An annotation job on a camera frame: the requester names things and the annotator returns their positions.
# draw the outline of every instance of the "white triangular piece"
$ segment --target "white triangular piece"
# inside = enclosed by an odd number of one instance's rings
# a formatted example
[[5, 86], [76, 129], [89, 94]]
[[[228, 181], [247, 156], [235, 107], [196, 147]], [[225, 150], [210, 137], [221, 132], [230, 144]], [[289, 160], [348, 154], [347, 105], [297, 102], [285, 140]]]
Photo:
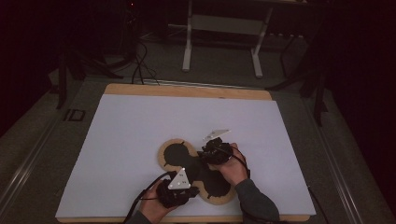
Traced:
[[187, 178], [186, 169], [182, 168], [168, 185], [169, 189], [189, 189], [191, 184]]
[[204, 138], [204, 141], [210, 141], [213, 140], [217, 137], [219, 137], [220, 135], [230, 132], [231, 130], [229, 129], [224, 129], [224, 130], [213, 130], [210, 134], [207, 135], [207, 137]]

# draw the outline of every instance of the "gray sleeve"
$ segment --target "gray sleeve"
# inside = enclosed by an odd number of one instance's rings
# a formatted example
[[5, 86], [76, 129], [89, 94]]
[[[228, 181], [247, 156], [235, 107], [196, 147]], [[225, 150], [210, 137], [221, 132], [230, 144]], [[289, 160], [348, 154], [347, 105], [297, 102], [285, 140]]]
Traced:
[[[279, 212], [270, 198], [256, 187], [251, 179], [246, 179], [235, 186], [242, 208], [254, 217], [278, 221]], [[244, 215], [244, 223], [258, 223]]]
[[140, 211], [136, 211], [125, 224], [151, 224], [151, 222]]

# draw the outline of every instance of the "metal frame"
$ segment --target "metal frame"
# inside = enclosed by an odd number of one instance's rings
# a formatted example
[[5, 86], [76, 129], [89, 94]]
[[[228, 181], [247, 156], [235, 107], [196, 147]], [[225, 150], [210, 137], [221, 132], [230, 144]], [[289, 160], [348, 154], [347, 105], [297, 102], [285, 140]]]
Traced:
[[216, 32], [236, 33], [243, 35], [258, 35], [256, 46], [251, 50], [254, 72], [257, 78], [262, 77], [259, 52], [262, 41], [270, 21], [273, 8], [269, 7], [264, 21], [242, 20], [235, 18], [213, 17], [192, 14], [192, 0], [189, 0], [189, 14], [187, 18], [187, 41], [184, 50], [183, 72], [190, 71], [191, 63], [191, 33], [192, 29]]

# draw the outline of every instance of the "gray floor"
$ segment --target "gray floor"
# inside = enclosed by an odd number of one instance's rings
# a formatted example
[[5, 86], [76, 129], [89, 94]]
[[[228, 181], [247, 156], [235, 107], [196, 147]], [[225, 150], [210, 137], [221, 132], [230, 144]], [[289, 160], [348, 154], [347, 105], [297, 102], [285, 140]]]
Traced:
[[[191, 70], [184, 73], [181, 72], [184, 46], [176, 37], [165, 43], [143, 42], [148, 47], [145, 63], [156, 71], [162, 85], [186, 82], [263, 89], [284, 80], [278, 57], [286, 41], [273, 36], [264, 40], [260, 53], [262, 79], [254, 77], [248, 48], [197, 44], [192, 49]], [[301, 41], [290, 49], [288, 69], [297, 64], [303, 46]], [[122, 80], [101, 77], [94, 72], [83, 82], [69, 78], [68, 101], [62, 110], [55, 109], [57, 95], [48, 93], [0, 139], [2, 192], [28, 153], [35, 148], [42, 149], [36, 163], [30, 166], [34, 170], [24, 178], [23, 188], [14, 193], [9, 208], [2, 210], [0, 223], [58, 223], [54, 216], [99, 99], [108, 83], [131, 82], [134, 68], [135, 64], [119, 71], [118, 74], [125, 76]], [[143, 73], [149, 77], [149, 70], [143, 69]], [[56, 71], [50, 76], [56, 77]], [[326, 91], [324, 102], [328, 112], [322, 113], [323, 127], [319, 128], [312, 118], [313, 99], [301, 98], [297, 92], [299, 86], [297, 83], [271, 94], [279, 105], [305, 181], [330, 223], [396, 223], [332, 94]], [[63, 121], [68, 108], [86, 110], [87, 115], [82, 122]], [[318, 204], [315, 206], [318, 214], [305, 223], [325, 223]]]

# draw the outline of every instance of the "white board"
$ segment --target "white board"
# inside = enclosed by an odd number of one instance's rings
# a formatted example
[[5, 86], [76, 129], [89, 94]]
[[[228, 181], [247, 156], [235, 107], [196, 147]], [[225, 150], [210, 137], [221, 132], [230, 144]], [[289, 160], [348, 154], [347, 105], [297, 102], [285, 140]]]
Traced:
[[[280, 215], [314, 215], [315, 208], [275, 101], [103, 95], [56, 217], [125, 217], [134, 198], [164, 173], [159, 147], [182, 138], [195, 149], [215, 129], [238, 144], [251, 178]], [[212, 205], [199, 196], [168, 216], [234, 216], [235, 197]]]

